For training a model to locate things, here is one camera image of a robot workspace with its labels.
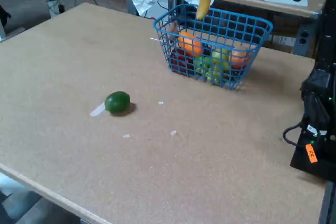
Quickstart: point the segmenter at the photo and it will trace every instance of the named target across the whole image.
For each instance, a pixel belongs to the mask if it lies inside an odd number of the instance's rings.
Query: paper scrap
[[[99,115],[101,112],[103,112],[105,110],[105,103],[103,102],[101,105],[99,105],[98,107],[96,107],[91,113],[90,116],[97,116]]]

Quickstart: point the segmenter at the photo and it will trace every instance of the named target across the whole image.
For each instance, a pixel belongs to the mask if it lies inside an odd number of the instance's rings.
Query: wooden tabletop
[[[281,141],[313,61],[262,48],[229,91],[171,73],[150,37],[83,4],[1,43],[0,170],[93,223],[317,223],[324,183]],[[92,118],[115,90],[137,110]]]
[[[309,17],[317,17],[317,15],[322,10],[326,0],[308,0],[308,6],[285,5],[264,0],[223,0],[223,1],[309,18]]]

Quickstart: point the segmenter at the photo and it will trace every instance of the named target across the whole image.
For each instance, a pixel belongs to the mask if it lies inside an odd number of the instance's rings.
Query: basket
[[[236,89],[248,73],[271,22],[210,8],[196,20],[196,6],[177,5],[154,22],[171,71]]]

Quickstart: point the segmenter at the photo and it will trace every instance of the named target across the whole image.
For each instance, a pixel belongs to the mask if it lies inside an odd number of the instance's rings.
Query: orange label
[[[317,162],[317,157],[315,155],[315,151],[313,149],[313,146],[311,146],[311,144],[306,144],[306,151],[307,151],[310,162],[311,163],[316,163]]]

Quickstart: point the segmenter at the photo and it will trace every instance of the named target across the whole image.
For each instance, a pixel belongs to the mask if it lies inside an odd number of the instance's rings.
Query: yellow banana
[[[196,19],[203,19],[209,11],[211,0],[199,0]]]

